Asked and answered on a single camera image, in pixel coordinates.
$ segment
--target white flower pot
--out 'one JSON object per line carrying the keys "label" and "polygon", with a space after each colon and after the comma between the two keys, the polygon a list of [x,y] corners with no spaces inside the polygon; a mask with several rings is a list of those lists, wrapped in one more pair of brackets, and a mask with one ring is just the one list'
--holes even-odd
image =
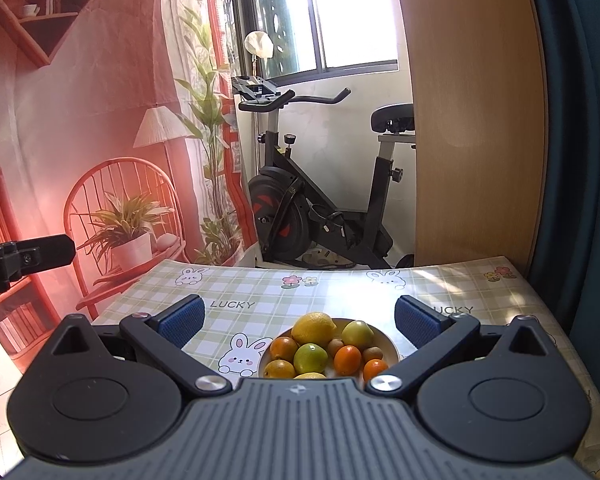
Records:
{"label": "white flower pot", "polygon": [[124,245],[111,248],[114,261],[122,270],[129,270],[147,263],[151,258],[151,234],[144,233]]}

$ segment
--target dark blue curtain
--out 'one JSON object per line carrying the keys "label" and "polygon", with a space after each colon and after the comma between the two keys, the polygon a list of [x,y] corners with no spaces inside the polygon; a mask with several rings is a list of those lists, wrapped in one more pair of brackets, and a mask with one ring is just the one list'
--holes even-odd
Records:
{"label": "dark blue curtain", "polygon": [[529,282],[600,390],[600,0],[534,0],[549,144]]}

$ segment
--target table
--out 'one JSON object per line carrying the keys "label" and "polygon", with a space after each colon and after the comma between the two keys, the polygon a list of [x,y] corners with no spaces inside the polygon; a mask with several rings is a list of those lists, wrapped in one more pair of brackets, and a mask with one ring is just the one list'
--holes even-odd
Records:
{"label": "table", "polygon": [[[250,346],[261,340],[268,343],[302,314],[315,310],[378,327],[406,357],[415,348],[394,325],[395,301],[403,294],[442,314],[465,312],[486,324],[507,324],[519,314],[536,316],[589,396],[592,422],[576,459],[600,478],[600,394],[552,314],[504,257],[337,272],[207,267],[165,260],[114,300],[94,324],[117,323],[133,312],[156,314],[188,294],[199,294],[205,301],[205,323],[183,350],[216,371],[237,334],[243,334]],[[234,385],[240,379],[231,371],[223,375]]]}

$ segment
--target wooden door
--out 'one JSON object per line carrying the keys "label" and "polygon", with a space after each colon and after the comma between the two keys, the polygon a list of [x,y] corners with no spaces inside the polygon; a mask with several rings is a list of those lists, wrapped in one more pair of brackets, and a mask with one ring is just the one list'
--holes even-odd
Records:
{"label": "wooden door", "polygon": [[400,0],[415,108],[416,264],[533,253],[546,147],[532,0]]}

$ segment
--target adjustment knob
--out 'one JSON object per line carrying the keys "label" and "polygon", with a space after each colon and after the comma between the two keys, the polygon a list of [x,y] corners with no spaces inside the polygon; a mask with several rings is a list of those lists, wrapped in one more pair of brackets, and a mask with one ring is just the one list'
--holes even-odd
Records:
{"label": "adjustment knob", "polygon": [[395,170],[391,172],[391,180],[393,180],[394,182],[400,182],[402,180],[403,175],[404,170],[401,170],[400,168],[395,168]]}

